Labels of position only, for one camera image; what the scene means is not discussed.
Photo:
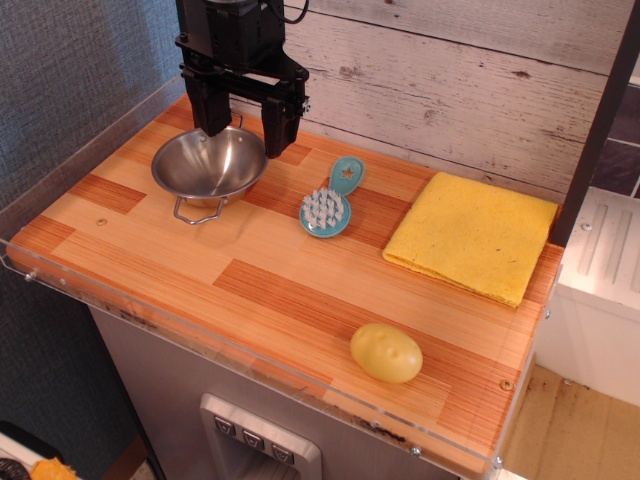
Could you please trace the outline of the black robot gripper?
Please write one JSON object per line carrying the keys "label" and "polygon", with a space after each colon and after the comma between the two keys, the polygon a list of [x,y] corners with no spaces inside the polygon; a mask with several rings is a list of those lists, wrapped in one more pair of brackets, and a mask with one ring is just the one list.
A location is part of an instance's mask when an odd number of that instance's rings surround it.
{"label": "black robot gripper", "polygon": [[279,157],[297,139],[308,108],[309,72],[284,50],[286,28],[300,23],[283,1],[178,1],[182,76],[194,125],[215,136],[231,123],[230,97],[258,103],[266,155]]}

